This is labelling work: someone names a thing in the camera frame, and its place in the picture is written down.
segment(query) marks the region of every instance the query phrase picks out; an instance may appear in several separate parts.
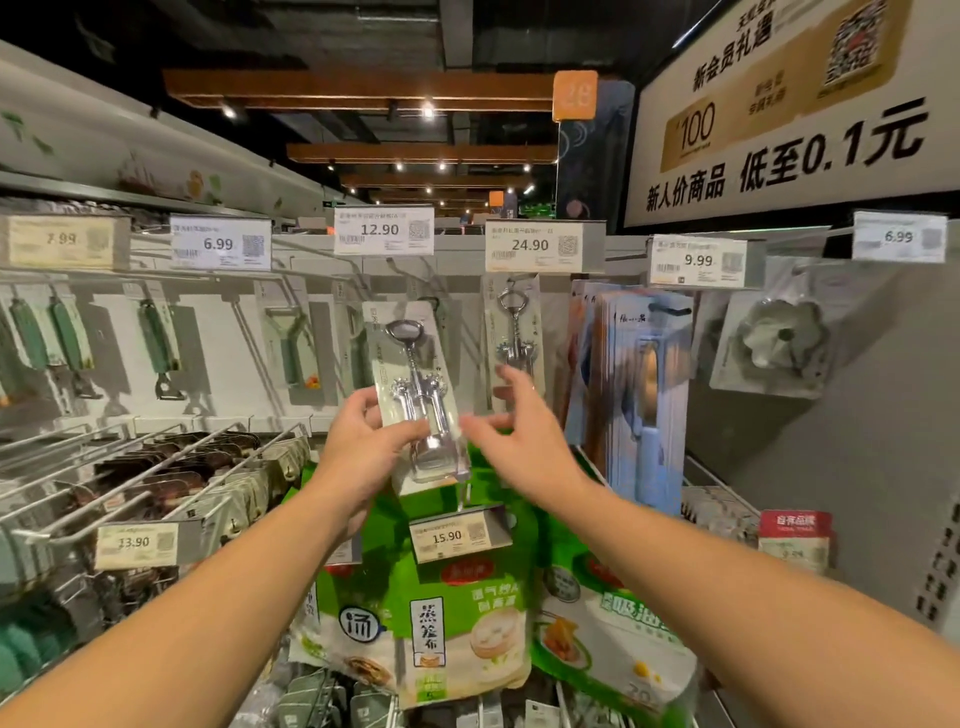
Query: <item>person's left hand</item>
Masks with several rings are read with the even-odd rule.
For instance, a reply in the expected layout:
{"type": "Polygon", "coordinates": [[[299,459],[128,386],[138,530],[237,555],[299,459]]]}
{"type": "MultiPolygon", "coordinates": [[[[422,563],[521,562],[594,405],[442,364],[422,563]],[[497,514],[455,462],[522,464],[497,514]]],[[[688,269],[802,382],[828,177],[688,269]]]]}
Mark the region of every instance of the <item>person's left hand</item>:
{"type": "Polygon", "coordinates": [[[330,426],[320,464],[306,487],[326,488],[344,505],[349,538],[363,525],[371,499],[383,487],[403,448],[429,434],[426,420],[384,427],[376,388],[357,390],[330,426]]]}

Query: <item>orange aisle number sign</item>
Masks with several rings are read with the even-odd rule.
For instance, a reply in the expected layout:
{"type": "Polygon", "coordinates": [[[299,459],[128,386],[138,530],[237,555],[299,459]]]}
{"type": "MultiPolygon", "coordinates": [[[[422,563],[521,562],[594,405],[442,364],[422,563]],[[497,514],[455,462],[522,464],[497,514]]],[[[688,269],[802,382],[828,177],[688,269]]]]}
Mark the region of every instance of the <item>orange aisle number sign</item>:
{"type": "Polygon", "coordinates": [[[553,120],[589,121],[597,114],[597,72],[557,71],[553,77],[553,120]]]}

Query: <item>black ceiling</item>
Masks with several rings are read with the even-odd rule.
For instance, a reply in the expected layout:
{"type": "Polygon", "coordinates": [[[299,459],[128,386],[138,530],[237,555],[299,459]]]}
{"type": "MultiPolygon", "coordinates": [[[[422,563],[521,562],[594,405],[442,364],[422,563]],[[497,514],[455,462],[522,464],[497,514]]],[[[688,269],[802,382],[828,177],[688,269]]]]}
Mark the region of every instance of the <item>black ceiling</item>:
{"type": "MultiPolygon", "coordinates": [[[[251,111],[233,124],[170,99],[160,70],[359,65],[499,72],[592,67],[635,83],[716,0],[33,0],[0,37],[146,104],[224,136],[306,177],[339,186],[325,165],[295,164],[296,141],[556,143],[543,113],[454,113],[433,122],[353,111],[251,111]]],[[[470,174],[509,167],[461,169],[470,174]]],[[[552,196],[540,170],[537,197],[552,196]]]]}

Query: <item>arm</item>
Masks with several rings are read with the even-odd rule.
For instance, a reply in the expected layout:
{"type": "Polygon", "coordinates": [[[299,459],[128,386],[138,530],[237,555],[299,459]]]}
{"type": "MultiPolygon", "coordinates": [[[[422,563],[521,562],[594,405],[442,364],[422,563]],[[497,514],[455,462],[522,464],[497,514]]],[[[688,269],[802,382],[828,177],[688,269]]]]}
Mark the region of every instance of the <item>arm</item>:
{"type": "Polygon", "coordinates": [[[366,517],[425,422],[379,427],[372,388],[334,422],[293,500],[0,711],[6,728],[211,728],[233,718],[320,564],[366,517]]]}
{"type": "Polygon", "coordinates": [[[493,429],[504,417],[466,417],[467,436],[773,724],[960,725],[960,653],[946,641],[849,587],[598,487],[528,377],[502,376],[514,433],[493,429]]]}

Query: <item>red label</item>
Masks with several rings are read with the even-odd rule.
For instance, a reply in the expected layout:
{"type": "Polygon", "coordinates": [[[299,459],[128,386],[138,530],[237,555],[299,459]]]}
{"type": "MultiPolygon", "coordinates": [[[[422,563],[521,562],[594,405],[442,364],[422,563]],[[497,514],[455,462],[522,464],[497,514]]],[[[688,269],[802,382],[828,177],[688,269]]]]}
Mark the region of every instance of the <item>red label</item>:
{"type": "Polygon", "coordinates": [[[616,575],[610,571],[608,567],[597,561],[593,554],[587,557],[587,568],[590,570],[590,573],[600,579],[600,581],[610,584],[612,587],[616,587],[616,589],[623,589],[623,582],[616,578],[616,575]]]}
{"type": "Polygon", "coordinates": [[[337,564],[332,567],[324,567],[330,576],[343,576],[344,578],[353,574],[353,564],[337,564]]]}
{"type": "Polygon", "coordinates": [[[763,539],[827,538],[833,516],[826,511],[763,511],[759,536],[763,539]]]}
{"type": "Polygon", "coordinates": [[[440,578],[451,587],[462,587],[493,576],[493,561],[483,556],[458,559],[440,573],[440,578]]]}

